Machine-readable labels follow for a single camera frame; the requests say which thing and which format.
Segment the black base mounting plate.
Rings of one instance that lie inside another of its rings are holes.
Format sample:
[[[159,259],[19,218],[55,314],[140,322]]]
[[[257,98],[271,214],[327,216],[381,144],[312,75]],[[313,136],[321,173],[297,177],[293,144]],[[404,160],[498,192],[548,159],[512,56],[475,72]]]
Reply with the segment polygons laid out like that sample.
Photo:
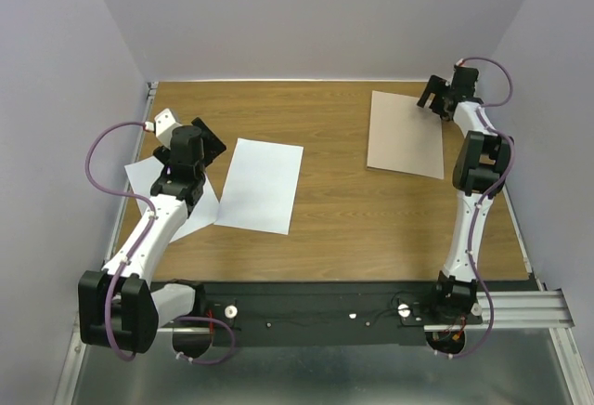
[[[463,325],[482,323],[475,296],[435,281],[208,281],[193,316],[171,327],[177,351],[211,347],[422,346],[435,327],[443,343]]]

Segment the white paper sheet centre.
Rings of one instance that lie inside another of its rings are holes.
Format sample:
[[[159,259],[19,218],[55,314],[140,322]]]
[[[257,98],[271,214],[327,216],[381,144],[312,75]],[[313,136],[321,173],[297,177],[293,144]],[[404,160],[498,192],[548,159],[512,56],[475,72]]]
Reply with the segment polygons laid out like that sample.
[[[302,146],[240,138],[215,224],[287,235],[302,158]]]

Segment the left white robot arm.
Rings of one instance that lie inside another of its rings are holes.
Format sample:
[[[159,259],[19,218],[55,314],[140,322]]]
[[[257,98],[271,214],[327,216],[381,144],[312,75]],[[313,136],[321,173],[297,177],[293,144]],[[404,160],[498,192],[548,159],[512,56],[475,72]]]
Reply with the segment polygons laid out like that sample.
[[[153,151],[161,170],[147,196],[145,212],[120,251],[100,270],[87,270],[78,282],[80,336],[131,361],[151,347],[157,331],[174,320],[186,326],[210,321],[203,287],[173,281],[151,289],[156,267],[176,232],[204,193],[207,167],[226,145],[202,121],[181,124],[169,110],[141,128],[155,135]]]

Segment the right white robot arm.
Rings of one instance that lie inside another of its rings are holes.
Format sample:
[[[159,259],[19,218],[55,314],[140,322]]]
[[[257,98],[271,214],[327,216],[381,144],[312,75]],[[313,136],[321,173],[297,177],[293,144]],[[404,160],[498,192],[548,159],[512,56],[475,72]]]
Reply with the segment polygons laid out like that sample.
[[[452,176],[458,199],[452,242],[423,307],[437,323],[466,319],[477,303],[477,291],[484,287],[478,271],[484,225],[515,159],[513,140],[496,130],[475,96],[479,70],[466,62],[454,65],[449,80],[433,75],[417,102],[464,136]]]

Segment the tan paper folder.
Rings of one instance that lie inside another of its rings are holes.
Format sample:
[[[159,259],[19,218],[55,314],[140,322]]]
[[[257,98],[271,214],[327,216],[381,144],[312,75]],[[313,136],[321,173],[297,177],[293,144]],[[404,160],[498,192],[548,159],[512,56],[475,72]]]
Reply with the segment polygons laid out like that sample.
[[[413,97],[371,93],[367,167],[444,178],[440,118]]]

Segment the aluminium frame rail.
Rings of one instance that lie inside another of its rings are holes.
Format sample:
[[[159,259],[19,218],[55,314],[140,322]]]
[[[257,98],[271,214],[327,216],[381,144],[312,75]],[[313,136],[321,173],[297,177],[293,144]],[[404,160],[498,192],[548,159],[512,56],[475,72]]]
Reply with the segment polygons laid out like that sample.
[[[575,326],[562,291],[491,292],[493,330],[570,329]]]

